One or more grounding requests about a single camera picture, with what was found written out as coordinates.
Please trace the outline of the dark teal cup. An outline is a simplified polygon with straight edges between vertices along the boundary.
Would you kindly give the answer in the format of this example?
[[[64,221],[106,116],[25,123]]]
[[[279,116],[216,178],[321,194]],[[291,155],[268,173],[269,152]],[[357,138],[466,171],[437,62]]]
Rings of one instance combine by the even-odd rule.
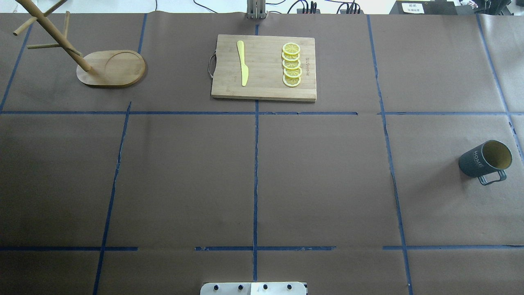
[[[477,178],[483,186],[505,181],[505,170],[511,166],[513,157],[510,149],[502,142],[488,140],[467,151],[459,158],[460,170],[471,178]],[[496,172],[498,179],[487,181],[486,175]]]

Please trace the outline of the wooden cup rack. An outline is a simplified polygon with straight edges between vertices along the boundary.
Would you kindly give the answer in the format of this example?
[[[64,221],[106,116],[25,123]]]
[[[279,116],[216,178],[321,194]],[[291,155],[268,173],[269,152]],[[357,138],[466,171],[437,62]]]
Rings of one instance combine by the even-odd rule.
[[[132,50],[106,50],[92,52],[83,56],[70,41],[68,41],[68,28],[70,23],[70,12],[66,12],[64,18],[63,31],[47,18],[56,9],[65,3],[64,0],[58,1],[47,11],[42,12],[32,0],[19,0],[20,4],[31,18],[19,26],[13,34],[18,36],[34,22],[38,22],[41,27],[55,40],[51,44],[28,45],[28,49],[62,48],[77,64],[76,75],[83,84],[87,86],[117,88],[131,86],[142,79],[146,71],[144,58]]]

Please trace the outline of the yellow plastic knife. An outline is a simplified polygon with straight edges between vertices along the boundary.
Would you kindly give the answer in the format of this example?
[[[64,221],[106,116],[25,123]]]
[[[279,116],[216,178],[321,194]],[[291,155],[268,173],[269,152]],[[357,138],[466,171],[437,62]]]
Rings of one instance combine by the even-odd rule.
[[[249,67],[247,66],[246,61],[245,61],[244,41],[242,40],[237,41],[237,50],[238,50],[239,62],[241,65],[241,85],[247,86],[247,82],[249,78]]]

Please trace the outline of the wooden cutting board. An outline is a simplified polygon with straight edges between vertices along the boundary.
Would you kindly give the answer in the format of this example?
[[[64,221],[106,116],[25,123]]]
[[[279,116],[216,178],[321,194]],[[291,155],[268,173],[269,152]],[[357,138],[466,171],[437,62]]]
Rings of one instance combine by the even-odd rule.
[[[245,61],[249,67],[247,86],[241,85],[241,65],[237,41],[245,44]],[[303,74],[296,87],[282,82],[282,46],[294,42],[300,45]],[[315,102],[316,41],[292,36],[218,35],[215,50],[216,66],[212,79],[213,98],[283,100]]]

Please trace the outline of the black power box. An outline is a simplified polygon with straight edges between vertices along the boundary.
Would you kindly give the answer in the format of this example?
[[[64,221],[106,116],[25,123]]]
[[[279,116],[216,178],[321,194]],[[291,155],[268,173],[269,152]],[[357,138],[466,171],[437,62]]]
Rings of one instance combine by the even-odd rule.
[[[390,15],[457,15],[453,1],[445,0],[397,0]]]

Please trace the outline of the aluminium frame post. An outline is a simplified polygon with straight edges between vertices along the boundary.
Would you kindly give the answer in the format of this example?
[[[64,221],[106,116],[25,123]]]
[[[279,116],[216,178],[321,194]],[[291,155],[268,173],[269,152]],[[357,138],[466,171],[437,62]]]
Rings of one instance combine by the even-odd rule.
[[[246,18],[265,19],[267,17],[266,0],[247,0]]]

